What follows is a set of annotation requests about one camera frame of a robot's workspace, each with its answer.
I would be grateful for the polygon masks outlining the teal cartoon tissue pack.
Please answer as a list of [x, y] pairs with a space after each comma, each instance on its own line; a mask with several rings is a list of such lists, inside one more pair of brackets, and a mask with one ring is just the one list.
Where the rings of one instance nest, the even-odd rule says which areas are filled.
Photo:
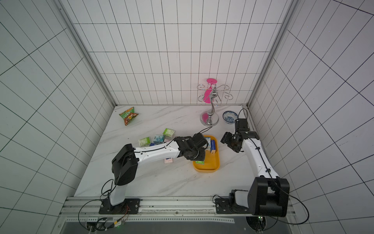
[[153, 142], [155, 144], [162, 144], [162, 143], [164, 143], [164, 140], [165, 140], [164, 135], [155, 135], [154, 138], [153, 138]]
[[211, 138], [210, 137], [205, 137], [207, 144], [206, 144], [206, 150], [210, 151], [211, 150]]

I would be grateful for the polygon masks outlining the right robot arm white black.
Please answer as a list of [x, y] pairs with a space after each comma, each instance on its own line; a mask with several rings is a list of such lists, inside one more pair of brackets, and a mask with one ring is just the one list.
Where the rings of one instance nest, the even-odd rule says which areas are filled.
[[290, 185], [280, 178], [265, 156], [259, 135], [249, 129], [246, 119], [235, 120], [235, 133], [226, 132], [221, 139], [236, 153], [245, 153], [254, 179], [250, 189], [234, 189], [228, 203], [234, 213], [248, 212], [256, 216], [285, 217]]

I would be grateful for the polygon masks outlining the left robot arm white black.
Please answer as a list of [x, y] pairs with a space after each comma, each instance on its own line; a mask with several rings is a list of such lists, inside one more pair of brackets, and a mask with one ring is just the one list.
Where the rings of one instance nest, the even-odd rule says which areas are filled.
[[137, 147], [126, 144], [112, 160], [113, 185], [104, 193], [109, 206], [125, 201], [127, 184], [136, 176], [137, 169], [165, 159], [185, 158], [189, 161], [203, 161], [210, 141], [202, 133], [193, 136], [177, 136], [171, 141], [155, 146]]

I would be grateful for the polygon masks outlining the yellow plastic storage box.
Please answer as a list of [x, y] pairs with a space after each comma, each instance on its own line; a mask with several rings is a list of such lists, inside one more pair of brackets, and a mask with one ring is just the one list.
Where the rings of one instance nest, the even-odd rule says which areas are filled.
[[212, 135], [205, 135], [205, 137], [210, 137], [211, 140], [216, 141], [216, 153], [211, 154], [210, 151], [205, 151], [205, 159], [204, 165], [196, 164], [195, 161], [193, 162], [193, 167], [196, 171], [200, 173], [213, 173], [216, 172], [220, 168], [220, 156], [219, 156], [219, 146], [218, 146], [218, 140], [216, 137]]

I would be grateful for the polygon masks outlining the blue white ceramic bowl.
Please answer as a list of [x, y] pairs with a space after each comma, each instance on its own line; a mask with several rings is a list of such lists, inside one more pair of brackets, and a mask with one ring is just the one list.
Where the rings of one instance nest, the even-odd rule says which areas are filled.
[[238, 119], [238, 114], [233, 111], [225, 111], [223, 113], [223, 120], [227, 124], [234, 124], [237, 119]]

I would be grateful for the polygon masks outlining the pink Tempo tissue pack lower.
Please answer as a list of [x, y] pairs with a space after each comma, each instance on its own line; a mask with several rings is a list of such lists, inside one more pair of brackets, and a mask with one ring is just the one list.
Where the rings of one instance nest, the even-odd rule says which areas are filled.
[[164, 163], [173, 163], [173, 159], [171, 159], [171, 158], [164, 159]]

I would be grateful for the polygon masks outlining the green tissue pack top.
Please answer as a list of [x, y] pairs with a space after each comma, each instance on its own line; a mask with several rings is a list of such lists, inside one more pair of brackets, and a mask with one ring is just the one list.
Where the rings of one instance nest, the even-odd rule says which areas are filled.
[[175, 135], [175, 131], [172, 130], [172, 129], [166, 128], [166, 129], [163, 131], [163, 135], [164, 135], [165, 137], [174, 137], [174, 135]]

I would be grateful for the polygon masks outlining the chrome cup holder stand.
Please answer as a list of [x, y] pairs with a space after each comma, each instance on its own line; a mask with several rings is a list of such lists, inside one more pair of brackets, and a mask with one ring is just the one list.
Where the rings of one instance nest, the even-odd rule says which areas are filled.
[[[204, 91], [205, 92], [206, 89], [207, 89], [207, 86], [199, 84], [197, 86], [197, 89], [198, 89], [198, 91]], [[220, 85], [220, 86], [216, 85], [213, 88], [213, 91], [210, 94], [210, 100], [211, 100], [211, 104], [209, 104], [210, 105], [210, 109], [207, 110], [207, 111], [204, 111], [200, 115], [200, 122], [204, 126], [213, 127], [213, 126], [215, 126], [215, 125], [218, 124], [218, 122], [219, 122], [219, 116], [215, 112], [215, 107], [218, 106], [217, 99], [219, 101], [222, 101], [221, 98], [220, 98], [220, 94], [222, 94], [223, 97], [226, 98], [227, 100], [233, 99], [233, 96], [229, 92], [229, 89], [230, 89], [230, 87], [228, 85]], [[204, 94], [200, 95], [198, 97], [198, 101], [199, 102], [203, 102], [203, 98], [204, 98]]]

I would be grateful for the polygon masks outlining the pink plastic cup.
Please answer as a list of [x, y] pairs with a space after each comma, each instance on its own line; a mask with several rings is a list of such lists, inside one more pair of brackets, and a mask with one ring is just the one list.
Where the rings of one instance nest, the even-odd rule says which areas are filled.
[[213, 91], [213, 88], [216, 86], [217, 80], [213, 79], [213, 78], [209, 78], [206, 81], [207, 81], [208, 87], [207, 87], [207, 89], [204, 93], [203, 102], [205, 102], [207, 104], [211, 104], [210, 94]]

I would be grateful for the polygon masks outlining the green red snack bag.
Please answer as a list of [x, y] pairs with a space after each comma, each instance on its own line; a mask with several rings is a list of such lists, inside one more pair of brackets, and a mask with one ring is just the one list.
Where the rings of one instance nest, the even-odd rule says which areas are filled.
[[119, 115], [123, 118], [125, 126], [131, 123], [133, 119], [135, 119], [138, 116], [138, 114], [135, 112], [134, 107], [129, 108], [128, 110], [120, 113]]

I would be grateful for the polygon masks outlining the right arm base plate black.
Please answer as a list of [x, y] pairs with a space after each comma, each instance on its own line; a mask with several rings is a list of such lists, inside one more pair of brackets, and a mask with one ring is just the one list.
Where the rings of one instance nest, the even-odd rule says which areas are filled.
[[214, 198], [215, 209], [217, 214], [229, 215], [229, 214], [250, 214], [248, 208], [239, 206], [235, 203], [231, 203], [229, 199], [225, 198]]

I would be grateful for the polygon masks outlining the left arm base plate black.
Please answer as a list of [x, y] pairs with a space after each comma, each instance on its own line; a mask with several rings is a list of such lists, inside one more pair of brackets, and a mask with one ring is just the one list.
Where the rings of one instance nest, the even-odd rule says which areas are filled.
[[140, 199], [125, 199], [118, 205], [112, 205], [110, 199], [106, 198], [102, 200], [102, 204], [99, 209], [101, 215], [124, 215], [138, 214], [140, 207]]

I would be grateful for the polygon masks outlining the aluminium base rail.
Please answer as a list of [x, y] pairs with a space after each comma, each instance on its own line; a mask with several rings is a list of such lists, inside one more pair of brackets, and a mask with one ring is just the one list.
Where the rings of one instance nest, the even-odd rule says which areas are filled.
[[210, 221], [233, 223], [235, 216], [252, 214], [217, 214], [214, 197], [129, 197], [140, 199], [138, 214], [99, 214], [102, 200], [89, 197], [67, 198], [60, 216], [65, 221], [86, 226], [96, 222], [112, 224], [119, 221]]

